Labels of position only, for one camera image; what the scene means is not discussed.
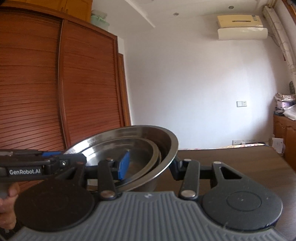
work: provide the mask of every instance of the wall switch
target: wall switch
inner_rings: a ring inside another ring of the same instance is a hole
[[[246,101],[237,101],[237,107],[245,107],[245,106],[247,106]]]
[[[256,142],[255,139],[232,140],[233,145],[240,145],[240,144],[244,145],[246,143],[254,143],[254,142]]]

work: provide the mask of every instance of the finger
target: finger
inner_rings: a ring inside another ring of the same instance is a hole
[[[15,204],[18,195],[15,197],[8,197],[2,200],[2,205],[0,205],[0,213],[9,213],[13,211],[13,207]]]
[[[12,211],[10,213],[0,214],[0,227],[3,229],[13,229],[16,224],[15,213]]]
[[[13,183],[8,189],[8,194],[10,197],[14,197],[20,193],[20,186],[18,183]]]

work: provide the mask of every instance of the wooden wardrobe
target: wooden wardrobe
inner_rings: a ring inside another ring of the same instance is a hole
[[[274,115],[274,136],[284,139],[284,159],[296,171],[296,121]]]
[[[0,149],[64,150],[128,125],[118,70],[124,78],[116,36],[62,12],[4,2]]]
[[[92,0],[15,0],[47,7],[90,22]]]

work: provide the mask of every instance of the white wall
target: white wall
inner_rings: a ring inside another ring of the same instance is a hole
[[[270,37],[219,41],[217,28],[213,15],[172,18],[125,38],[133,124],[168,128],[179,148],[272,136],[273,96],[289,92],[280,48]]]
[[[124,40],[120,37],[117,37],[117,43],[118,43],[118,52],[125,55]]]

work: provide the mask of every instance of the louvered wooden panel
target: louvered wooden panel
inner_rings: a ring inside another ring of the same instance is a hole
[[[0,148],[65,148],[57,103],[60,26],[0,11]]]
[[[72,22],[63,30],[63,94],[70,144],[123,126],[114,39]]]

